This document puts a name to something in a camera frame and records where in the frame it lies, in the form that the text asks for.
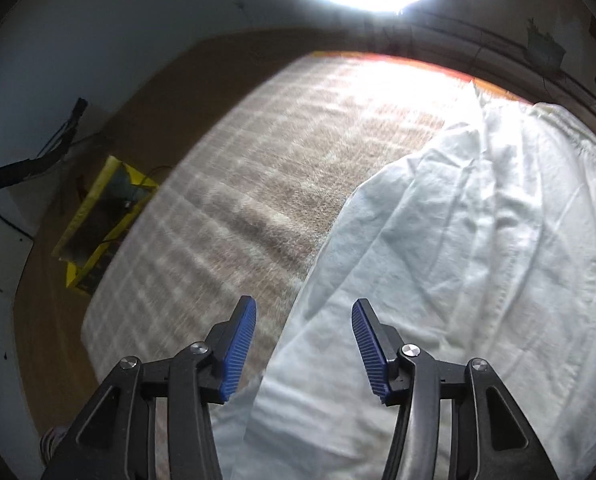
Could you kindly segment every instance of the white cloth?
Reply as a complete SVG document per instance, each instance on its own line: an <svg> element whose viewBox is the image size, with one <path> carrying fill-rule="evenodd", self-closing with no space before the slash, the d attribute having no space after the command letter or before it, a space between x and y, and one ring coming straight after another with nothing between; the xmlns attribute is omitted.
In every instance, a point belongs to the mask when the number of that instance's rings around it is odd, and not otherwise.
<svg viewBox="0 0 596 480"><path fill-rule="evenodd" d="M260 389L217 413L225 478L380 478L396 409L371 392L357 298L436 359L489 360L561 480L596 463L596 138L566 110L469 88L443 132L354 192Z"/></svg>

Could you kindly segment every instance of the blue gripper pad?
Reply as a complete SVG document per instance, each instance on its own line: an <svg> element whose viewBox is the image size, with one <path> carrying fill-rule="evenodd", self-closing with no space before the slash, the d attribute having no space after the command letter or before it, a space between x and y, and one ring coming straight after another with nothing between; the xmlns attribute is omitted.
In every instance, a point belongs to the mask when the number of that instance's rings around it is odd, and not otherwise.
<svg viewBox="0 0 596 480"><path fill-rule="evenodd" d="M251 338L256 327L256 302L248 298L247 303L238 320L238 327L232 338L232 343L222 360L222 384L219 394L223 402L227 402L232 393L238 388L242 367L245 365Z"/></svg>
<svg viewBox="0 0 596 480"><path fill-rule="evenodd" d="M358 349L363 358L364 369L367 372L372 391L384 403L386 397L391 393L387 359L380 350L376 334L374 334L359 301L355 302L351 309L351 327L354 330L354 336L356 336L356 343L358 343Z"/></svg>

